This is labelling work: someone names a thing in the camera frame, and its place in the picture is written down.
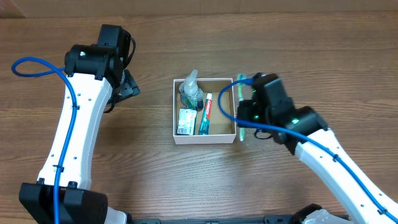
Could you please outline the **green clear toothbrush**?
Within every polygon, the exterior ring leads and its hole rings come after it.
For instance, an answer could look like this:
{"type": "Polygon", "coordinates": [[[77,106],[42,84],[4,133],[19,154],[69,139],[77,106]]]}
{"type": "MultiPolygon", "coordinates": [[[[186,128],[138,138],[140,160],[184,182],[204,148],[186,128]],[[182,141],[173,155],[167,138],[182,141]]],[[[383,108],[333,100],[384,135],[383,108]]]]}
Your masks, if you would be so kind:
{"type": "MultiPolygon", "coordinates": [[[[246,78],[245,74],[238,75],[238,80],[244,80],[245,78],[246,78]]],[[[239,102],[244,100],[242,88],[243,88],[243,85],[240,83],[238,85],[238,100],[239,100],[239,102]]],[[[244,138],[245,138],[245,128],[240,128],[239,129],[239,140],[241,142],[243,142],[244,138]]]]}

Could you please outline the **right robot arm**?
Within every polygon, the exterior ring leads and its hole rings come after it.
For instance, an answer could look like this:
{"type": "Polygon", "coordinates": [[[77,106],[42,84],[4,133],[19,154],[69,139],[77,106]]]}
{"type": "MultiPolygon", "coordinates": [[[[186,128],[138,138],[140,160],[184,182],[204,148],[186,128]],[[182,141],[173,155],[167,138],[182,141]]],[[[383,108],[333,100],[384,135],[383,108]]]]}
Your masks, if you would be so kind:
{"type": "Polygon", "coordinates": [[[244,81],[252,98],[240,102],[238,126],[269,133],[311,168],[355,223],[397,223],[397,202],[355,164],[335,133],[311,107],[296,108],[275,73],[244,81]]]}

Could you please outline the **green white soap packet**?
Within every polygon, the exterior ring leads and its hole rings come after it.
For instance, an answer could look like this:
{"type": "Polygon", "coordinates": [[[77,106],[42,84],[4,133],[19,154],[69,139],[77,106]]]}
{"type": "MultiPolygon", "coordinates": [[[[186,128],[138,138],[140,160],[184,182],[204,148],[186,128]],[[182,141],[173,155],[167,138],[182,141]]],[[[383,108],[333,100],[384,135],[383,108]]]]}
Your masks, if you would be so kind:
{"type": "Polygon", "coordinates": [[[196,118],[196,110],[179,109],[177,135],[193,136],[195,134],[196,118]]]}

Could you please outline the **clear soap pump bottle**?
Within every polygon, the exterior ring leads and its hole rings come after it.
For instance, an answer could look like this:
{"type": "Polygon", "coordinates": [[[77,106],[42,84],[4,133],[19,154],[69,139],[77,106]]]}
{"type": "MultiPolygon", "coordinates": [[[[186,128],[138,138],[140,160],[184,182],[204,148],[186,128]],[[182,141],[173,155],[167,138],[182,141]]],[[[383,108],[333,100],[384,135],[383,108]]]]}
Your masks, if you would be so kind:
{"type": "Polygon", "coordinates": [[[197,83],[198,70],[194,69],[179,86],[182,104],[192,110],[201,111],[203,109],[204,92],[197,83]]]}

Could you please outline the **green red toothpaste tube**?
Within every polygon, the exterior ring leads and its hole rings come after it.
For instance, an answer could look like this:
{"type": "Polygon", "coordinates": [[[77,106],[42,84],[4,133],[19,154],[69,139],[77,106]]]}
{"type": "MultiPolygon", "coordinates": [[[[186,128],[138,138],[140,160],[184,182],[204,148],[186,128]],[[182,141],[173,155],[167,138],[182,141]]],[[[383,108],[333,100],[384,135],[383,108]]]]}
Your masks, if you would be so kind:
{"type": "Polygon", "coordinates": [[[206,96],[206,104],[204,107],[200,128],[198,130],[199,135],[209,135],[212,97],[213,97],[212,93],[208,93],[206,96]]]}

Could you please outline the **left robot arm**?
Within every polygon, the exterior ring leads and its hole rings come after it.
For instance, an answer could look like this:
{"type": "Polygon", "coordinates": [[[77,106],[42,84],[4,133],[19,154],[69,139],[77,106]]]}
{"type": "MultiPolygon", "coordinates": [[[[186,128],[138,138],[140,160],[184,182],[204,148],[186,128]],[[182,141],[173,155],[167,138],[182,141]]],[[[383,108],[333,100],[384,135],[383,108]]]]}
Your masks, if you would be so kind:
{"type": "Polygon", "coordinates": [[[127,66],[136,49],[121,26],[101,26],[91,45],[74,45],[58,68],[29,57],[57,74],[65,97],[47,160],[33,184],[23,183],[19,201],[38,223],[131,223],[131,215],[109,206],[91,190],[91,164],[101,118],[116,103],[139,94],[127,66]]]}

